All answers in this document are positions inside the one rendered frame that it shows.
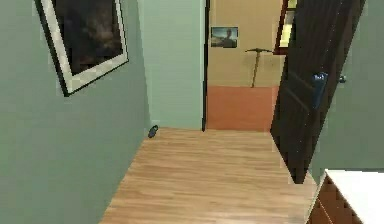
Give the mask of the brown pickaxe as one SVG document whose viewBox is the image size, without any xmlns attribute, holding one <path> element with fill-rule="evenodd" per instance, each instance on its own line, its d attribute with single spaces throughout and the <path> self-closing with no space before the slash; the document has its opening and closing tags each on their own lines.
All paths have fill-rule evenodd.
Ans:
<svg viewBox="0 0 384 224">
<path fill-rule="evenodd" d="M 257 75 L 257 71 L 258 71 L 258 66 L 259 66 L 259 61 L 261 58 L 261 53 L 262 52 L 273 53 L 273 51 L 269 50 L 269 49 L 264 49 L 264 48 L 253 48 L 253 49 L 248 49 L 245 52 L 255 52 L 256 53 L 253 76 L 252 76 L 252 83 L 251 83 L 251 88 L 254 88 L 255 87 L 255 81 L 256 81 L 256 75 Z"/>
</svg>

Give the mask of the dark brown room door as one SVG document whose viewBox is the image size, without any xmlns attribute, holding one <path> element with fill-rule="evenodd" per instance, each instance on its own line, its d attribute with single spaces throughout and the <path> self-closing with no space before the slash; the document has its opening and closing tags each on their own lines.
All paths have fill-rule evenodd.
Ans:
<svg viewBox="0 0 384 224">
<path fill-rule="evenodd" d="M 366 0 L 298 0 L 270 133 L 296 184 L 304 182 Z M 328 74 L 317 109 L 313 75 Z"/>
</svg>

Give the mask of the red framed window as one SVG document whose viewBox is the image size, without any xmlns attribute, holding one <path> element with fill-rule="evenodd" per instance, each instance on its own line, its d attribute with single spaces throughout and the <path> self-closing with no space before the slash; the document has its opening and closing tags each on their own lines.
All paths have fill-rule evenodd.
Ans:
<svg viewBox="0 0 384 224">
<path fill-rule="evenodd" d="M 283 0 L 274 47 L 275 55 L 287 54 L 296 5 L 297 0 Z"/>
</svg>

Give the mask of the large dark framed picture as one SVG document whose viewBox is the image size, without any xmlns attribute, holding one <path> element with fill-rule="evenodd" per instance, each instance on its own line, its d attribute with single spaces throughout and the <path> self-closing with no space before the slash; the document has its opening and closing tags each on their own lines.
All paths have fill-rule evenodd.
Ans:
<svg viewBox="0 0 384 224">
<path fill-rule="evenodd" d="M 122 0 L 34 0 L 64 96 L 129 61 Z"/>
</svg>

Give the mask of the brown white-topped cabinet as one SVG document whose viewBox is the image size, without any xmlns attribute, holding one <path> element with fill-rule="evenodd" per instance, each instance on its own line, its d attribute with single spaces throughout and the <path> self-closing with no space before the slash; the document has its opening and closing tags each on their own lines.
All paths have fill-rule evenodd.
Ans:
<svg viewBox="0 0 384 224">
<path fill-rule="evenodd" d="M 384 224 L 384 172 L 326 169 L 304 224 Z"/>
</svg>

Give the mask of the small landscape wall picture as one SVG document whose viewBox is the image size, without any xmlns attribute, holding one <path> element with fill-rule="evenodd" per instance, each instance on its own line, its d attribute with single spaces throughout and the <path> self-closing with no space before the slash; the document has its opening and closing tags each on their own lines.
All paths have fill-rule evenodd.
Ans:
<svg viewBox="0 0 384 224">
<path fill-rule="evenodd" d="M 236 48 L 238 40 L 237 27 L 212 27 L 211 46 L 221 48 Z"/>
</svg>

